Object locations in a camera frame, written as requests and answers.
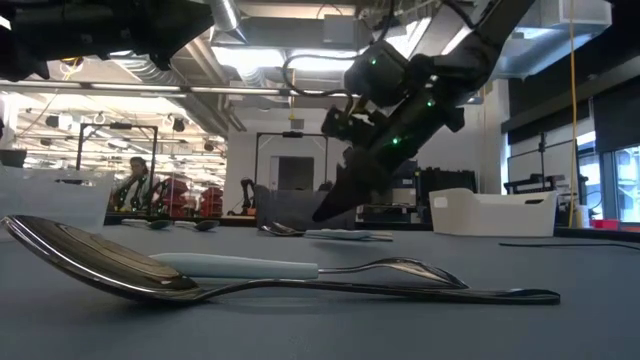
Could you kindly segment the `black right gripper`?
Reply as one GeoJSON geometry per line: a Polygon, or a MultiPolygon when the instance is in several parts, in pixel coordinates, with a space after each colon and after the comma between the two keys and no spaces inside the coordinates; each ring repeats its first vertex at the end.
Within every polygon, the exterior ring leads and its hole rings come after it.
{"type": "Polygon", "coordinates": [[[344,154],[345,166],[312,215],[324,222],[368,203],[373,192],[384,193],[398,166],[414,157],[442,127],[463,128],[463,108],[413,99],[399,106],[385,128],[378,127],[362,144],[344,154]]]}

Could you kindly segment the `cutlery with light blue handle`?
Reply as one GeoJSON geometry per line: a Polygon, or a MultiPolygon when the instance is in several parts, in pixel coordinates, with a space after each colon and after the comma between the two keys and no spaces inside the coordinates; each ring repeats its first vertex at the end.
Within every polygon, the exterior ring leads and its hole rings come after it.
{"type": "Polygon", "coordinates": [[[270,226],[262,225],[261,229],[274,236],[281,237],[307,237],[315,239],[365,242],[392,242],[394,240],[393,234],[390,232],[366,230],[321,229],[299,231],[279,223],[272,223],[270,226]]]}

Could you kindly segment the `silver metal spoon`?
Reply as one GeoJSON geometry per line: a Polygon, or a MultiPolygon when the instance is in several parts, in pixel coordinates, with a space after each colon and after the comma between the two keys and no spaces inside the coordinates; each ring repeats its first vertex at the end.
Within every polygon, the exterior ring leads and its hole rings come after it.
{"type": "Polygon", "coordinates": [[[8,215],[6,231],[59,271],[101,291],[135,301],[198,303],[244,290],[291,288],[407,298],[423,302],[494,305],[558,305],[550,290],[451,289],[292,279],[254,279],[206,290],[193,278],[98,234],[48,219],[8,215]]]}

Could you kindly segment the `dark grey plastic bin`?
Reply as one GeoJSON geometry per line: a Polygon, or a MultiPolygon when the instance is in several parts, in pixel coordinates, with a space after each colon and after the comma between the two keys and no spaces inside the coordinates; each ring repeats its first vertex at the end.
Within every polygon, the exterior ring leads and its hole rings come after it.
{"type": "Polygon", "coordinates": [[[254,199],[257,226],[279,223],[295,230],[354,230],[354,210],[323,222],[313,221],[312,215],[327,194],[327,191],[271,190],[265,186],[256,185],[254,199]]]}

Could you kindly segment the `black storage crates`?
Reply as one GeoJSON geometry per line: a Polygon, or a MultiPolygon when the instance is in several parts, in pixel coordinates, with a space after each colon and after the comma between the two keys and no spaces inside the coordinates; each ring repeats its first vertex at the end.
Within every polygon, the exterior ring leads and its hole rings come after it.
{"type": "Polygon", "coordinates": [[[441,168],[428,167],[420,171],[420,205],[422,210],[422,221],[431,223],[431,209],[429,195],[433,191],[465,188],[473,193],[478,190],[476,174],[469,170],[449,171],[441,168]]]}

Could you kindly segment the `white plastic bin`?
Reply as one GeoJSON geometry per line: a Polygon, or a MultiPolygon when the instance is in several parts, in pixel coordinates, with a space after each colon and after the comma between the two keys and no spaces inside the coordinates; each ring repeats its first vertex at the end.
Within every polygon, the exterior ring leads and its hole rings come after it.
{"type": "Polygon", "coordinates": [[[465,188],[429,193],[436,233],[471,237],[551,237],[557,193],[476,194],[465,188]]]}

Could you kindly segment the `person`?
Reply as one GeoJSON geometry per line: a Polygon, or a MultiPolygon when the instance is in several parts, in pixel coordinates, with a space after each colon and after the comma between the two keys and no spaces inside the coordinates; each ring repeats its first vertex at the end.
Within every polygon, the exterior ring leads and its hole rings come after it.
{"type": "Polygon", "coordinates": [[[131,174],[111,194],[111,210],[135,212],[143,207],[149,190],[150,172],[142,157],[132,157],[129,164],[131,174]]]}

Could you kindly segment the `clear plastic bin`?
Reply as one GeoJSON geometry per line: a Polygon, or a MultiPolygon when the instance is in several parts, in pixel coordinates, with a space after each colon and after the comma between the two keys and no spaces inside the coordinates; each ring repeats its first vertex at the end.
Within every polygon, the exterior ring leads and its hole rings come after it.
{"type": "Polygon", "coordinates": [[[0,219],[31,215],[98,233],[113,184],[110,171],[0,166],[0,219]]]}

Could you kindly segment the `black container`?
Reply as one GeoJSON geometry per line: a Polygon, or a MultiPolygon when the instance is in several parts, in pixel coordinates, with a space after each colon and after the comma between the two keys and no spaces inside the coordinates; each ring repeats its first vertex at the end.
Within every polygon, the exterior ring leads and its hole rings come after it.
{"type": "Polygon", "coordinates": [[[4,166],[22,168],[26,157],[26,150],[0,149],[0,163],[4,166]]]}

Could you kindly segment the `black metal station frame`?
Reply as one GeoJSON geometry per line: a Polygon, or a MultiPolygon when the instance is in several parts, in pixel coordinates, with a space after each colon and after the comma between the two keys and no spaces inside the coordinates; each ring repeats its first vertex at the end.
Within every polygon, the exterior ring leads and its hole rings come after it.
{"type": "Polygon", "coordinates": [[[272,190],[317,190],[328,180],[328,150],[324,135],[258,132],[253,181],[272,190]]]}
{"type": "MultiPolygon", "coordinates": [[[[146,133],[143,131],[143,129],[150,129],[153,131],[153,139],[152,139],[152,146],[151,146],[151,160],[150,160],[150,165],[148,164],[148,168],[149,168],[149,174],[148,174],[148,178],[149,178],[149,186],[150,186],[150,190],[152,190],[153,185],[154,185],[154,178],[155,178],[155,168],[156,168],[156,156],[157,156],[157,145],[158,145],[158,133],[159,133],[159,128],[157,126],[152,126],[152,125],[134,125],[134,124],[130,124],[130,123],[122,123],[122,122],[115,122],[115,123],[110,123],[110,124],[88,124],[88,123],[81,123],[80,124],[80,130],[79,130],[79,134],[78,134],[78,144],[77,144],[77,156],[76,156],[76,170],[81,170],[82,167],[82,155],[83,155],[83,147],[84,147],[84,143],[85,141],[88,141],[93,135],[94,133],[98,132],[99,130],[101,130],[101,128],[104,127],[108,127],[111,130],[133,130],[133,129],[138,129],[141,130],[143,135],[146,135],[146,133]],[[92,129],[92,131],[89,134],[85,134],[85,129],[87,127],[90,127],[92,129]]],[[[123,153],[123,154],[119,154],[119,153],[98,153],[98,155],[102,156],[104,155],[105,159],[103,159],[104,163],[106,164],[111,164],[114,161],[118,160],[115,159],[115,157],[119,157],[119,160],[123,160],[124,156],[133,156],[134,153],[123,153]]],[[[115,203],[110,195],[109,197],[109,202],[107,204],[107,214],[110,213],[118,213],[121,208],[119,206],[116,206],[118,203],[115,203]]],[[[151,216],[152,215],[152,201],[153,201],[153,193],[148,193],[147,199],[146,199],[146,203],[144,207],[139,207],[139,208],[135,208],[134,212],[139,211],[140,209],[146,209],[146,212],[144,214],[146,214],[145,216],[151,216]]]]}

